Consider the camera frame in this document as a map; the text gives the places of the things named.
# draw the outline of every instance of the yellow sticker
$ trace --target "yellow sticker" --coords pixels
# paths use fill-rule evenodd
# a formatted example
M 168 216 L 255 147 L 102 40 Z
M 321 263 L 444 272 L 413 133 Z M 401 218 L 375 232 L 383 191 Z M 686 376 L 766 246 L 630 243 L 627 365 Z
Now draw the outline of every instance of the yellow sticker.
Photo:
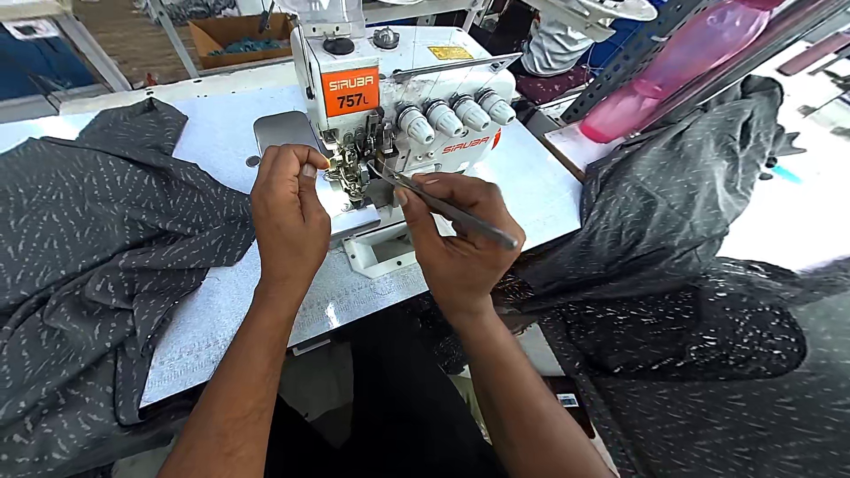
M 471 60 L 473 56 L 463 47 L 428 47 L 437 60 Z

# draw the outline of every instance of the white cloth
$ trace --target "white cloth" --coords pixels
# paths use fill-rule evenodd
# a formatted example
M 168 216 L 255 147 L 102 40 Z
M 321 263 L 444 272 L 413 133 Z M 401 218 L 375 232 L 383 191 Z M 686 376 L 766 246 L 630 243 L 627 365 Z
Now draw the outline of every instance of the white cloth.
M 554 19 L 543 18 L 531 25 L 531 40 L 523 44 L 520 61 L 528 73 L 553 77 L 573 66 L 593 40 Z

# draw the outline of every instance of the fingernail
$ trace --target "fingernail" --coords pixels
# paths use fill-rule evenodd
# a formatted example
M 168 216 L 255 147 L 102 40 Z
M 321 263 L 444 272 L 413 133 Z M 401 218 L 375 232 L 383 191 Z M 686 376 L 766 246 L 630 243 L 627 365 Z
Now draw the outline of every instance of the fingernail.
M 303 174 L 304 176 L 307 176 L 309 178 L 315 178 L 316 177 L 316 166 L 313 166 L 309 162 L 306 162 L 301 167 L 301 174 Z
M 401 188 L 399 188 L 399 187 L 395 188 L 395 190 L 393 190 L 393 193 L 395 194 L 396 197 L 399 198 L 399 205 L 400 206 L 404 206 L 405 204 L 407 204 L 407 195 L 405 194 L 404 191 L 401 190 Z

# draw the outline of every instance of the blue fabric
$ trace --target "blue fabric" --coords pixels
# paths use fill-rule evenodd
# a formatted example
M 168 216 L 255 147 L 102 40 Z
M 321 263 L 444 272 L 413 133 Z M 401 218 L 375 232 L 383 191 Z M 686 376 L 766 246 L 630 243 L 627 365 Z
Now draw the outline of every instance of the blue fabric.
M 656 8 L 660 8 L 667 0 L 649 0 Z M 646 22 L 635 20 L 618 19 L 611 23 L 611 28 L 616 30 L 616 33 L 601 43 L 596 43 L 592 48 L 587 50 L 579 61 L 578 65 L 587 63 L 591 71 L 598 71 L 615 58 L 622 51 L 623 45 L 632 37 L 632 34 L 640 31 Z
M 0 100 L 95 83 L 86 66 L 60 38 L 21 41 L 2 27 L 0 65 L 3 65 L 0 68 Z M 34 84 L 27 72 L 37 77 L 35 81 L 43 89 Z

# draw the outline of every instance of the pink water bottle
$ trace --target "pink water bottle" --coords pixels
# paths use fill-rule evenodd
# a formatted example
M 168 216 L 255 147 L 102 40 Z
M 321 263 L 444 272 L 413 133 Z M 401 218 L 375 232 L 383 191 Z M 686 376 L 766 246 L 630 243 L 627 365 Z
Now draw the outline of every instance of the pink water bottle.
M 661 101 L 752 43 L 782 1 L 724 0 L 696 15 L 646 70 L 590 110 L 581 132 L 597 143 L 633 133 Z

